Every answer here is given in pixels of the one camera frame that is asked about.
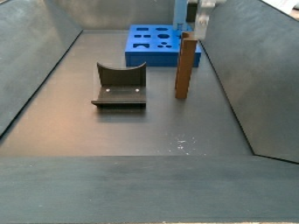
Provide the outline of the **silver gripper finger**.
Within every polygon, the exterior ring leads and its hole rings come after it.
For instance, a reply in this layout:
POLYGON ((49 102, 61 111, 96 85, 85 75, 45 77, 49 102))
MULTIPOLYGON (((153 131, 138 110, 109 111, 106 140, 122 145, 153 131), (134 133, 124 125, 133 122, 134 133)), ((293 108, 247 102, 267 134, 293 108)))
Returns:
POLYGON ((198 0, 193 28, 196 39, 202 40, 205 38, 210 13, 218 4, 225 2, 226 0, 198 0))

